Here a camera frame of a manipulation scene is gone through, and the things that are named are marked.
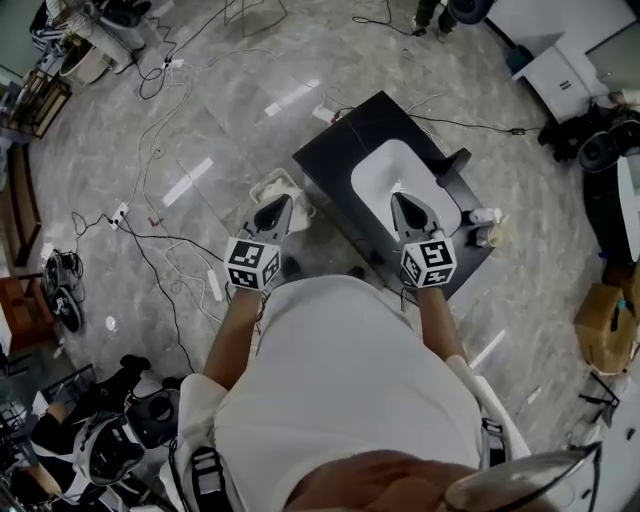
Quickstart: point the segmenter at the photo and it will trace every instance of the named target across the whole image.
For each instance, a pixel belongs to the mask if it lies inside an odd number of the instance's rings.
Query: cardboard box
[[[602,282],[610,286],[622,289],[624,300],[630,302],[633,307],[636,320],[640,320],[640,270],[637,264],[621,265],[607,263],[602,276]]]
[[[636,321],[622,299],[621,288],[594,284],[573,322],[582,356],[602,373],[620,373],[631,360]]]

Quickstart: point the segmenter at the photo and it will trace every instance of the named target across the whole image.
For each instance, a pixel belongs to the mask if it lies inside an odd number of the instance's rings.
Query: small bottle
[[[500,224],[502,210],[500,208],[476,208],[469,212],[469,221],[472,224]]]

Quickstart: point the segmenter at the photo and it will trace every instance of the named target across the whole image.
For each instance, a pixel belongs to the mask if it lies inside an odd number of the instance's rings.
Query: black table
[[[463,212],[463,223],[452,236],[458,268],[451,281],[443,286],[449,298],[492,251],[469,243],[470,234],[477,226],[464,220],[464,212],[482,205],[459,174],[471,157],[466,149],[445,158],[418,125],[387,94],[379,92],[318,135],[293,158],[371,244],[390,271],[382,275],[387,286],[400,293],[402,283],[397,276],[401,246],[351,185],[351,173],[356,165],[390,139],[405,142],[436,175],[438,183]],[[372,261],[369,254],[363,256],[372,266],[381,263]]]

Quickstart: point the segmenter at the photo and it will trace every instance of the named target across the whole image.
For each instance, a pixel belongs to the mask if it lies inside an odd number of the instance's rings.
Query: white cabinet
[[[513,79],[523,77],[560,123],[583,113],[591,97],[578,74],[555,45],[542,52]]]

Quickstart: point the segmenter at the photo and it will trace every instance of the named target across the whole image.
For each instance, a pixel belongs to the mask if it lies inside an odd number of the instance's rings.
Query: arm
[[[238,288],[202,374],[230,390],[247,368],[262,292]]]
[[[418,304],[422,322],[422,342],[443,361],[454,355],[466,361],[460,338],[453,325],[447,300],[440,288],[418,289]]]

